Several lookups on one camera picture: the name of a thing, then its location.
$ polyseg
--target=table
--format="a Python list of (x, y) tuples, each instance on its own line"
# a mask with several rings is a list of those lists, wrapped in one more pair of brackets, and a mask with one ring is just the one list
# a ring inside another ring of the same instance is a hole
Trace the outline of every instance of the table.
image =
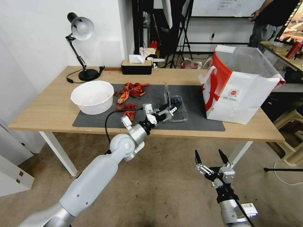
[(260, 44), (265, 48), (264, 55), (267, 53), (273, 54), (273, 58), (269, 59), (269, 61), (274, 65), (278, 59), (281, 59), (286, 65), (291, 67), (295, 71), (300, 71), (303, 73), (303, 59), (288, 59), (285, 56), (287, 55), (288, 51), (285, 52), (275, 52), (270, 45), (270, 42), (262, 41)]
[[(288, 59), (285, 56), (288, 51), (285, 52), (275, 52), (270, 45), (270, 42), (262, 41), (260, 44), (265, 48), (264, 56), (274, 65), (278, 59), (283, 61), (287, 66), (291, 67), (295, 71), (300, 71), (303, 73), (303, 59)], [(291, 84), (286, 83), (283, 86), (276, 88), (273, 92), (302, 92), (303, 84)]]
[[(79, 109), (71, 102), (70, 94), (79, 84), (68, 83), (66, 76), (79, 69), (81, 67), (66, 67), (8, 127), (11, 130), (39, 131), (72, 176), (77, 174), (77, 169), (53, 135), (53, 132), (105, 134), (104, 128), (72, 126), (79, 113)], [(113, 84), (135, 81), (151, 84), (165, 84), (166, 82), (169, 85), (200, 85), (198, 80), (200, 74), (206, 74), (206, 70), (153, 69), (151, 75), (122, 75), (121, 71), (103, 71), (98, 79)], [(70, 76), (74, 81), (78, 81), (77, 77), (77, 73)], [(253, 141), (284, 141), (283, 136), (261, 109), (257, 111), (247, 125), (229, 122), (224, 122), (223, 124), (226, 129), (225, 131), (154, 129), (151, 131), (150, 136), (239, 140), (238, 146), (229, 157), (230, 162), (234, 164), (239, 161)], [(124, 128), (109, 128), (108, 132), (114, 135), (127, 133), (127, 130)]]

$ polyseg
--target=tissue box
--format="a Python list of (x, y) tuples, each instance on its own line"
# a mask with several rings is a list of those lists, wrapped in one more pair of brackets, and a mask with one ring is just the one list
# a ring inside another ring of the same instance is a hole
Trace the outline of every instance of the tissue box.
[(152, 73), (152, 61), (145, 60), (144, 63), (129, 63), (128, 60), (122, 61), (122, 73), (124, 75), (150, 75)]

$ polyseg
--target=whiteboard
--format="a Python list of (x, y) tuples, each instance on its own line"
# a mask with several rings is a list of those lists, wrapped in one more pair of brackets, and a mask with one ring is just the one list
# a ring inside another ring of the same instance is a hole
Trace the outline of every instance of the whiteboard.
[(192, 16), (248, 17), (264, 0), (194, 0)]

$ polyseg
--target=person's hand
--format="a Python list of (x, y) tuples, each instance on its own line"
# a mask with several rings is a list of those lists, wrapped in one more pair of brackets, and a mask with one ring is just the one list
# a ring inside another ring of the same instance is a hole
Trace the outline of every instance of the person's hand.
[(259, 11), (259, 10), (254, 11), (254, 12), (251, 14), (253, 17), (250, 18), (249, 20), (250, 20), (250, 21), (255, 20), (255, 19), (257, 18), (257, 16), (259, 16), (259, 14), (260, 14), (260, 11)]

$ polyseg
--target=desk lamp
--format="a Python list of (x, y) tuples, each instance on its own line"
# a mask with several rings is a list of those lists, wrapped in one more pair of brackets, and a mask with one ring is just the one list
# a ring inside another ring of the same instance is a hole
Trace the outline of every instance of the desk lamp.
[(81, 56), (78, 55), (72, 44), (72, 41), (74, 41), (75, 39), (77, 40), (89, 39), (94, 33), (94, 24), (90, 19), (87, 19), (85, 17), (78, 17), (75, 13), (69, 13), (67, 15), (67, 19), (71, 23), (72, 33), (70, 33), (65, 38), (69, 42), (71, 48), (73, 49), (75, 55), (77, 56), (78, 61), (83, 67), (83, 71), (79, 73), (79, 79), (82, 81), (94, 80), (98, 78), (100, 74), (95, 69), (86, 69), (85, 61), (81, 58)]

